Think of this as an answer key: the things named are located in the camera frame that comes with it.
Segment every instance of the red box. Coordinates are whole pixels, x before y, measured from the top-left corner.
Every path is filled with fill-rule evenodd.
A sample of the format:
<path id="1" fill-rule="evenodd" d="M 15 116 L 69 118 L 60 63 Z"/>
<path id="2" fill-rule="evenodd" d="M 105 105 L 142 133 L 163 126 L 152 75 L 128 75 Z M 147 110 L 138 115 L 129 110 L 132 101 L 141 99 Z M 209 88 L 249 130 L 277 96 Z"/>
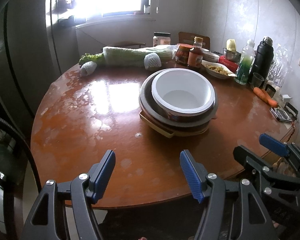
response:
<path id="1" fill-rule="evenodd" d="M 239 67 L 239 64 L 234 63 L 234 62 L 232 62 L 230 60 L 227 60 L 225 58 L 225 56 L 220 56 L 219 60 L 218 60 L 218 63 L 220 63 L 222 65 L 225 65 L 233 73 L 235 73 L 237 71 L 238 67 Z"/>

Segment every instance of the plate of food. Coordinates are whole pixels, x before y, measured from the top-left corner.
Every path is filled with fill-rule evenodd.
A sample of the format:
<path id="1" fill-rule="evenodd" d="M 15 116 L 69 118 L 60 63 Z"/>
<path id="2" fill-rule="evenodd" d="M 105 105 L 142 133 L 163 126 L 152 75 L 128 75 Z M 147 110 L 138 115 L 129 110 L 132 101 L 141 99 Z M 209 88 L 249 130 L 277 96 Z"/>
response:
<path id="1" fill-rule="evenodd" d="M 236 74 L 231 72 L 225 65 L 222 65 L 220 63 L 213 63 L 203 60 L 201 64 L 204 66 L 208 74 L 216 78 L 227 79 L 237 76 Z"/>

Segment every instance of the blue gripper pad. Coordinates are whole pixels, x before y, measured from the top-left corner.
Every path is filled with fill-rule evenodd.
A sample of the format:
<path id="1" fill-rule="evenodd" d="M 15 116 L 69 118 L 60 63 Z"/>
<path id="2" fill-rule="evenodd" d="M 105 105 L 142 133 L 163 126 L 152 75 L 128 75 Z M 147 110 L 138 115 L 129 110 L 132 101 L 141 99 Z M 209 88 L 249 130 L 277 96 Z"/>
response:
<path id="1" fill-rule="evenodd" d="M 202 193 L 202 181 L 198 177 L 194 167 L 191 164 L 191 161 L 184 151 L 180 153 L 180 165 L 190 187 L 192 196 L 197 199 L 199 203 L 202 203 L 204 200 Z"/>
<path id="2" fill-rule="evenodd" d="M 114 166 L 115 153 L 108 150 L 91 177 L 91 180 L 94 181 L 93 194 L 91 198 L 94 204 L 103 197 Z"/>
<path id="3" fill-rule="evenodd" d="M 288 155 L 287 146 L 266 133 L 260 135 L 259 143 L 280 157 Z"/>

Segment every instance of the brown tabletop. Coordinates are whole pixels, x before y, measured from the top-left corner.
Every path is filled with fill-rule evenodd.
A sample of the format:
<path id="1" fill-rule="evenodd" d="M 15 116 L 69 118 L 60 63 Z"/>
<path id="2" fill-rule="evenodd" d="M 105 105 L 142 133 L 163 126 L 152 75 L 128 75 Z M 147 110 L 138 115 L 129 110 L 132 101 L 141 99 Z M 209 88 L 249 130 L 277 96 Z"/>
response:
<path id="1" fill-rule="evenodd" d="M 112 149 L 116 165 L 96 207 L 156 203 L 190 193 L 179 164 L 183 149 L 225 179 L 242 170 L 233 159 L 234 147 L 242 144 L 263 156 L 261 133 L 279 140 L 291 133 L 291 126 L 278 122 L 250 89 L 204 73 L 218 94 L 217 119 L 204 134 L 168 139 L 139 117 L 139 90 L 149 75 L 142 68 L 106 68 L 80 78 L 75 65 L 51 84 L 31 137 L 42 185 L 48 179 L 74 179 Z"/>

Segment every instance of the bottle with green liquid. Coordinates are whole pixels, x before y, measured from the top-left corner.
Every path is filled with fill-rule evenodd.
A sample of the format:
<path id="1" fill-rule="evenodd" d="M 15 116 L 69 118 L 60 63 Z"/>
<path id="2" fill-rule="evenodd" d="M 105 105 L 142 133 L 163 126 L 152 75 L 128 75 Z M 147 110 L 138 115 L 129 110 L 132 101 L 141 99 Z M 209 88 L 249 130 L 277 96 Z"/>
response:
<path id="1" fill-rule="evenodd" d="M 236 73 L 237 77 L 234 79 L 241 85 L 245 85 L 248 82 L 250 67 L 256 56 L 254 45 L 254 40 L 249 39 L 247 46 L 242 49 L 241 60 Z"/>

